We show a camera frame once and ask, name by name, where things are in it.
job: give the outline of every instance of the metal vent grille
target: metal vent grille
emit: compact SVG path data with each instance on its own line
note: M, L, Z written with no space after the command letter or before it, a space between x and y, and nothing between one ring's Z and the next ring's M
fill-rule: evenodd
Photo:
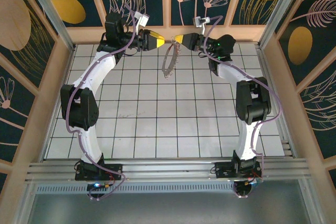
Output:
M108 193L109 189L96 190L93 193ZM208 183L134 183L122 185L115 193L183 193L200 191L231 191L233 184L230 182ZM87 185L39 185L36 194L86 194Z

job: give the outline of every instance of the gray floor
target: gray floor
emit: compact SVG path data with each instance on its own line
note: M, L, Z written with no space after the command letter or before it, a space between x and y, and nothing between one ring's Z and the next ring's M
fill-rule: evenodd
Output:
M263 182L246 199L233 193L37 195L30 224L308 224L297 181Z
M123 57L97 91L96 131L105 158L232 156L239 137L234 87L209 71L206 58L183 46L176 70L166 80L161 68L168 46ZM96 48L77 47L67 83L87 69ZM253 44L236 44L232 60L262 76ZM284 156L276 123L261 128L256 150ZM66 131L59 113L45 158L80 155L78 140Z

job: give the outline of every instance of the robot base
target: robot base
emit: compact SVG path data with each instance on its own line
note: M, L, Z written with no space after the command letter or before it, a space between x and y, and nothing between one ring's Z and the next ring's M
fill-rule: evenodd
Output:
M104 156L102 155L100 160L98 161L98 165L112 170L114 172L122 173L122 165L121 164L105 164ZM112 174L114 180L121 180L121 176L117 174ZM76 168L76 181L109 181L111 180L111 174L105 172L104 170L99 169L94 164L89 164L84 162L83 160L79 161L79 164Z

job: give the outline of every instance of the yellow oval shape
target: yellow oval shape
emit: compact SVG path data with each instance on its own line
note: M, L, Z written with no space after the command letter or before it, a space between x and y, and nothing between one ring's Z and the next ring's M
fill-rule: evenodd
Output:
M23 0L1 0L0 45L12 51L23 49L30 38L31 24Z
M313 36L309 29L300 26L290 35L288 42L288 57L295 64L302 64L308 57L313 45Z
M51 0L60 18L71 24L78 24L85 20L84 7L78 0Z

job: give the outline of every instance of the tiled floor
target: tiled floor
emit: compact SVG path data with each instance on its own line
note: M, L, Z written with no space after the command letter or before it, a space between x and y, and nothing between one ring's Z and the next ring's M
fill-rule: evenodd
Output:
M168 46L123 57L97 91L96 130L105 158L232 156L239 138L235 90L209 71L206 58L184 47L166 80L161 68ZM77 47L67 83L81 76L96 48ZM237 44L232 60L262 75L253 44ZM61 113L51 137L46 158L80 157L78 140L67 132ZM284 155L276 123L262 127L257 151Z

